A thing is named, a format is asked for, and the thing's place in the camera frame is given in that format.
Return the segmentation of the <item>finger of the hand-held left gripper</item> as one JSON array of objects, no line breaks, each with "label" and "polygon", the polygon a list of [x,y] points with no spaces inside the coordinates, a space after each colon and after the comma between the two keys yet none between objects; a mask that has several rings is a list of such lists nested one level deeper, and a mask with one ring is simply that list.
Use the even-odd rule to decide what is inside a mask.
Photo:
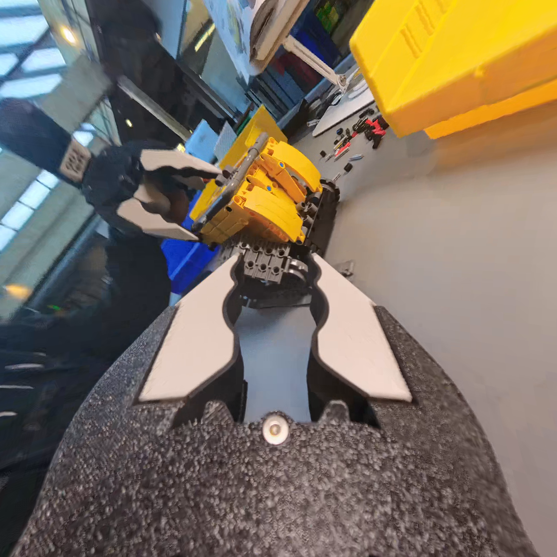
[{"label": "finger of the hand-held left gripper", "polygon": [[201,191],[208,180],[221,175],[219,167],[180,150],[142,150],[139,161],[147,173],[170,177],[180,187]]},{"label": "finger of the hand-held left gripper", "polygon": [[118,207],[116,214],[143,233],[153,237],[199,242],[199,238],[182,225],[166,219],[169,213],[168,202],[146,202],[137,198],[128,199]]}]

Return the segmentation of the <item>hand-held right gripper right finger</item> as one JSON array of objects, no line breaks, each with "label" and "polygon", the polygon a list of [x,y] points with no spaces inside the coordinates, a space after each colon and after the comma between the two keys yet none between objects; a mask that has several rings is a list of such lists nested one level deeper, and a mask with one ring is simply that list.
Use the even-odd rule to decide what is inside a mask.
[{"label": "hand-held right gripper right finger", "polygon": [[308,258],[315,321],[306,373],[311,421],[339,402],[353,422],[377,422],[374,403],[412,404],[377,306],[322,256]]}]

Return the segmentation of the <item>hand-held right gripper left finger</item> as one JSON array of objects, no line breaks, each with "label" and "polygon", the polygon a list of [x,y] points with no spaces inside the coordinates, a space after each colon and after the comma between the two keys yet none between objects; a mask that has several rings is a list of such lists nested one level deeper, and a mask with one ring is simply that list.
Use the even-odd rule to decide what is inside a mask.
[{"label": "hand-held right gripper left finger", "polygon": [[247,381],[236,331],[242,311],[243,257],[231,256],[175,306],[138,391],[138,407],[174,407],[173,422],[201,422],[219,402],[245,419]]}]

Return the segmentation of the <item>black yellow toy brick vehicle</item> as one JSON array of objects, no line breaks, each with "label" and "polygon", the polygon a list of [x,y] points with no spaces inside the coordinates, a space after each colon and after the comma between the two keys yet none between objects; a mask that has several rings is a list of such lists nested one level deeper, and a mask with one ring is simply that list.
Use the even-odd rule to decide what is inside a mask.
[{"label": "black yellow toy brick vehicle", "polygon": [[240,253],[244,275],[265,286],[306,281],[309,254],[323,256],[340,201],[335,180],[284,141],[261,133],[235,166],[214,179],[217,193],[191,231],[224,258]]}]

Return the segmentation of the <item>light grey desk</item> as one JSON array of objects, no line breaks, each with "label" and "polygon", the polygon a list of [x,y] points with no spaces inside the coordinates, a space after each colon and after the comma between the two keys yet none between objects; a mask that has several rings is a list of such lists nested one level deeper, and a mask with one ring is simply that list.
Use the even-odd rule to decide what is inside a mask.
[{"label": "light grey desk", "polygon": [[540,556],[556,556],[556,102],[438,140],[335,130],[295,146],[341,173],[326,259],[442,366],[481,422]]}]

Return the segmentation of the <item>person's left hand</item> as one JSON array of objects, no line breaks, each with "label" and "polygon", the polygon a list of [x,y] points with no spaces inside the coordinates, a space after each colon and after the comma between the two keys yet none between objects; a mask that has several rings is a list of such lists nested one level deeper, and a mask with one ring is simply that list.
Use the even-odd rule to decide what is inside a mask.
[{"label": "person's left hand", "polygon": [[190,203],[188,192],[187,189],[182,188],[167,190],[165,195],[169,200],[169,210],[167,212],[169,221],[181,225],[188,216]]}]

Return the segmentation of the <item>blue plastic bin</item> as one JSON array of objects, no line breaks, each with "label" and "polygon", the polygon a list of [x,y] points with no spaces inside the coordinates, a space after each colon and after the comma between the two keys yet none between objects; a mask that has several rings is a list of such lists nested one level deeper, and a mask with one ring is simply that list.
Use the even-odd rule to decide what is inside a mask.
[{"label": "blue plastic bin", "polygon": [[161,245],[165,256],[171,293],[185,295],[202,282],[210,273],[218,249],[211,249],[202,242],[166,239]]}]

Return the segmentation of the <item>yellow plastic bin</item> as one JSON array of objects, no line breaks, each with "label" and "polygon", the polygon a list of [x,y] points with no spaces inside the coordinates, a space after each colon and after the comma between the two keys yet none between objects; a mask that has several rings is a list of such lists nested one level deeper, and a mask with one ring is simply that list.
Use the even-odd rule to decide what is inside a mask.
[{"label": "yellow plastic bin", "polygon": [[556,79],[503,101],[482,105],[466,113],[453,116],[424,131],[430,139],[438,139],[554,100],[556,100]]},{"label": "yellow plastic bin", "polygon": [[[288,142],[287,136],[279,128],[268,110],[261,106],[254,113],[240,135],[233,135],[234,142],[230,144],[229,149],[222,156],[218,156],[217,166],[222,169],[227,165],[235,166],[240,159],[246,154],[261,133],[267,133],[269,137],[277,140]],[[215,180],[210,180],[204,190],[195,198],[190,207],[189,217],[191,220],[197,220],[205,211],[206,206],[210,205],[213,196],[217,193],[218,185]]]},{"label": "yellow plastic bin", "polygon": [[556,1],[374,1],[349,45],[401,138],[556,79]]}]

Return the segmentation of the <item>rack of coloured storage bins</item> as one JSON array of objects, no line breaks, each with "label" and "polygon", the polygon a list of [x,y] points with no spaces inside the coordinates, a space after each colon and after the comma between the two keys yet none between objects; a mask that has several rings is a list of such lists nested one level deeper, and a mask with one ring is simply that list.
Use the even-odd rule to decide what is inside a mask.
[{"label": "rack of coloured storage bins", "polygon": [[[290,34],[327,66],[333,67],[341,60],[338,47],[321,23],[305,23]],[[322,80],[315,69],[280,46],[265,70],[242,87],[249,102],[256,108],[264,106],[278,121]]]}]

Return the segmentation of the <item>building instruction booklet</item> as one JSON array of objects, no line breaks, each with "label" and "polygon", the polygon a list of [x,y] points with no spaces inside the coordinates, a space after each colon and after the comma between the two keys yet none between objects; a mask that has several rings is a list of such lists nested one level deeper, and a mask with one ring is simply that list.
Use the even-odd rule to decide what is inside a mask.
[{"label": "building instruction booklet", "polygon": [[264,61],[308,1],[203,1],[220,38],[249,63]]}]

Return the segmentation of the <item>wooden booklet stand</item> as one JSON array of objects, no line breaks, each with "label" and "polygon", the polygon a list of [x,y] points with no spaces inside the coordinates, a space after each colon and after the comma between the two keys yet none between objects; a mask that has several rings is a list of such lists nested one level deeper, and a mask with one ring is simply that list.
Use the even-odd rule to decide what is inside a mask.
[{"label": "wooden booklet stand", "polygon": [[280,47],[308,64],[342,94],[350,88],[352,75],[336,73],[291,35],[309,1],[247,1],[245,46],[252,75],[259,75]]}]

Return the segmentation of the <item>white base board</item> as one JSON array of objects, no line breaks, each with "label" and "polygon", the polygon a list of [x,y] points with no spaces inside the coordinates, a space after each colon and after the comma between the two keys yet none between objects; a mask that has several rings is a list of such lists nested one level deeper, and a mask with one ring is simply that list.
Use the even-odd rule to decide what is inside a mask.
[{"label": "white base board", "polygon": [[361,113],[365,108],[373,106],[374,97],[365,80],[358,82],[341,95],[336,105],[331,105],[318,121],[311,135],[316,138],[324,132],[335,128],[347,118]]}]

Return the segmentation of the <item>cluster of small brick parts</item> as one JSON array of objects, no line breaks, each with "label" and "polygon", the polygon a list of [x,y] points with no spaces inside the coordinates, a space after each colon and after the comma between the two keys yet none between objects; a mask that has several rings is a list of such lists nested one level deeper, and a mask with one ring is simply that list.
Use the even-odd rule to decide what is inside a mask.
[{"label": "cluster of small brick parts", "polygon": [[337,162],[345,159],[343,172],[348,173],[352,170],[355,162],[361,161],[366,155],[352,150],[352,145],[358,138],[366,142],[366,146],[377,151],[383,142],[389,124],[384,117],[372,108],[364,109],[358,119],[351,126],[340,127],[335,130],[335,137],[332,141],[332,148],[321,150],[320,159],[324,162]]}]

